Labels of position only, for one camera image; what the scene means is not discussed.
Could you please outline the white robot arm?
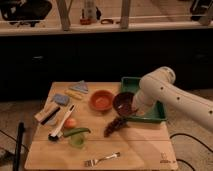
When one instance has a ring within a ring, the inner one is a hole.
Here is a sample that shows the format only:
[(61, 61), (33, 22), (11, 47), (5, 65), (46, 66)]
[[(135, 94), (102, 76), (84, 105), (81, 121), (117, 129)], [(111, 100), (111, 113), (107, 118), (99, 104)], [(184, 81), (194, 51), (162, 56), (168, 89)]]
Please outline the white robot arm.
[(175, 72), (169, 67), (160, 67), (139, 81), (139, 90), (133, 97), (132, 106), (140, 109), (155, 101), (173, 106), (192, 120), (213, 133), (213, 101), (188, 93), (176, 86)]

